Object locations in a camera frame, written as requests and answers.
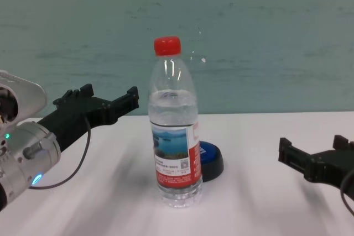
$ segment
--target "landscape photo on label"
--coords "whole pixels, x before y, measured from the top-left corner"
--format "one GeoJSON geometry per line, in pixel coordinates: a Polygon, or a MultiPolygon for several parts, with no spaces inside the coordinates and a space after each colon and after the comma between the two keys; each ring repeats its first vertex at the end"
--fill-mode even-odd
{"type": "Polygon", "coordinates": [[[155,155],[168,160],[188,158],[186,129],[153,129],[155,155]]]}

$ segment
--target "bottle label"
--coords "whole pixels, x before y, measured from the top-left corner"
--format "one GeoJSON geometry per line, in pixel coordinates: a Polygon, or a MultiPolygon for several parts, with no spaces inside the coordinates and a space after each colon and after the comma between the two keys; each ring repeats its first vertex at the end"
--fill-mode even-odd
{"type": "Polygon", "coordinates": [[[156,175],[159,184],[183,188],[201,176],[198,123],[164,127],[152,123],[156,175]]]}

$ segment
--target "blue led light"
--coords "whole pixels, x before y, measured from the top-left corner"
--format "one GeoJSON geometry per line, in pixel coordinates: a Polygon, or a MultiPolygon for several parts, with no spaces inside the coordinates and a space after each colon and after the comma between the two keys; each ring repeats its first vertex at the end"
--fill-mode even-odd
{"type": "Polygon", "coordinates": [[[42,178],[42,174],[37,175],[37,176],[34,178],[34,180],[33,180],[33,182],[32,182],[32,185],[35,185],[41,178],[42,178]]]}

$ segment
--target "bottle bottom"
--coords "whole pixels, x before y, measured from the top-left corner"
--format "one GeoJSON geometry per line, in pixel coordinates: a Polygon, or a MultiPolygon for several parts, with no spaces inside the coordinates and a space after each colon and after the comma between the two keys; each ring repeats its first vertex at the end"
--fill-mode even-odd
{"type": "Polygon", "coordinates": [[[202,177],[200,177],[197,183],[186,188],[166,188],[160,184],[158,186],[162,201],[168,206],[174,208],[190,207],[201,197],[202,177]]]}

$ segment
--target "teal wall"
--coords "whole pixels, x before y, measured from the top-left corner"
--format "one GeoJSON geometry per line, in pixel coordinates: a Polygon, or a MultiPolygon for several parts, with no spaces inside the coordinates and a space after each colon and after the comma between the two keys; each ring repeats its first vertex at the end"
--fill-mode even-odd
{"type": "Polygon", "coordinates": [[[0,69],[51,101],[136,85],[146,114],[153,39],[167,34],[182,39],[200,113],[354,109],[354,0],[0,0],[0,69]]]}

